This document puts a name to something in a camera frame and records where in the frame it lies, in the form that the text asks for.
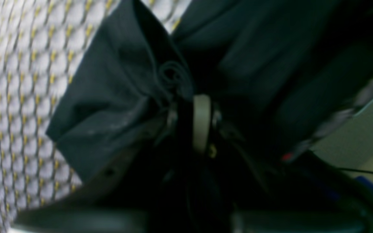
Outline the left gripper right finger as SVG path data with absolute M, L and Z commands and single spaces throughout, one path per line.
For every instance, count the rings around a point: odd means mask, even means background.
M 312 175 L 269 163 L 207 95 L 192 104 L 191 148 L 214 223 L 232 233 L 364 233 L 358 213 L 337 210 L 334 191 Z

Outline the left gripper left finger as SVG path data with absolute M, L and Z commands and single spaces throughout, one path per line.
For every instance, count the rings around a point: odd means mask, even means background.
M 179 224 L 171 134 L 178 115 L 150 121 L 93 179 L 67 197 L 24 211 L 13 233 L 168 233 Z

